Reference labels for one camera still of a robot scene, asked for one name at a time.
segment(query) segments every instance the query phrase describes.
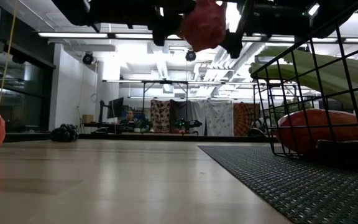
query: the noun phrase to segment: gray floor mat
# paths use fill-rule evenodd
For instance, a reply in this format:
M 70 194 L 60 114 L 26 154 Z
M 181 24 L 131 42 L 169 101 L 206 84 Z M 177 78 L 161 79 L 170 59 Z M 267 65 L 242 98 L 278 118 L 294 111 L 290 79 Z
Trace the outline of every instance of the gray floor mat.
M 274 156 L 270 147 L 199 148 L 294 223 L 358 223 L 358 173 Z

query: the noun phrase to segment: yellow rope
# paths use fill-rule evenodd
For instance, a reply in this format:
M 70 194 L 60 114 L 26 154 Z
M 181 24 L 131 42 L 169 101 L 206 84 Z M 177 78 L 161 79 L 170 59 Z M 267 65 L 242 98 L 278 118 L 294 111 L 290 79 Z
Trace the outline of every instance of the yellow rope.
M 9 56 L 9 54 L 11 53 L 12 39 L 13 39 L 13 32 L 14 32 L 14 28 L 15 28 L 16 12 L 17 12 L 17 2 L 18 2 L 18 1 L 19 1 L 19 0 L 16 0 L 16 1 L 15 1 L 15 6 L 14 6 L 13 21 L 12 21 L 12 28 L 11 28 L 11 36 L 10 36 L 10 38 L 9 38 L 9 44 L 8 44 L 8 46 L 7 46 L 7 55 L 8 55 L 8 56 Z M 6 77 L 6 73 L 7 73 L 7 64 L 8 64 L 8 59 L 6 59 L 4 76 L 2 77 L 1 92 L 0 92 L 0 105 L 1 105 L 2 94 L 3 94 L 3 90 L 4 90 L 5 77 Z

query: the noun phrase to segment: wooden floor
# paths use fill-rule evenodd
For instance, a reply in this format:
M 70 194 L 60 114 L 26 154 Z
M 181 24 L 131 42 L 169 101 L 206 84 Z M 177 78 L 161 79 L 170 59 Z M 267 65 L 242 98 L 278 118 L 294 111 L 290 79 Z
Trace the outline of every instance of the wooden floor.
M 289 223 L 197 148 L 207 144 L 219 143 L 4 144 L 0 223 Z

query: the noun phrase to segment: hanging curtain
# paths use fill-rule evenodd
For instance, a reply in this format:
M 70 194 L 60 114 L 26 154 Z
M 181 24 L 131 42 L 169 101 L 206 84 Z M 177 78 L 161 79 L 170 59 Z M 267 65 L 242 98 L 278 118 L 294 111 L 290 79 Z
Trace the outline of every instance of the hanging curtain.
M 247 136 L 248 130 L 253 119 L 259 119 L 259 104 L 253 103 L 234 103 L 233 104 L 233 120 L 234 120 L 234 136 Z
M 190 116 L 190 108 L 189 104 L 187 104 L 187 117 L 186 117 L 186 102 L 185 101 L 175 101 L 170 100 L 170 132 L 173 133 L 173 131 L 177 128 L 180 129 L 180 127 L 175 126 L 175 122 L 181 118 L 184 118 L 185 121 L 191 121 L 192 118 Z
M 151 101 L 151 120 L 153 123 L 153 129 L 156 133 L 167 133 L 169 132 L 169 101 Z
M 233 136 L 233 106 L 231 101 L 207 101 L 206 128 L 208 136 Z
M 191 120 L 197 120 L 202 123 L 202 125 L 198 128 L 190 128 L 190 132 L 197 131 L 198 136 L 204 136 L 205 131 L 205 101 L 189 101 L 189 114 Z

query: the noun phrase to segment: colorful tapestry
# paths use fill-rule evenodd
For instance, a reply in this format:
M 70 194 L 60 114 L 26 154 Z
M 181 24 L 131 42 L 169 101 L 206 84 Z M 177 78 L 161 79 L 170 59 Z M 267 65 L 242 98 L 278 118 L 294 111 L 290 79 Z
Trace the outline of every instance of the colorful tapestry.
M 248 130 L 253 119 L 259 119 L 259 104 L 253 103 L 234 103 L 233 104 L 233 120 L 234 120 L 234 136 L 247 136 Z
M 208 136 L 233 136 L 233 105 L 231 101 L 207 101 L 206 129 Z
M 156 133 L 168 133 L 169 132 L 169 110 L 171 104 L 169 101 L 151 101 L 151 121 L 153 123 L 153 130 Z

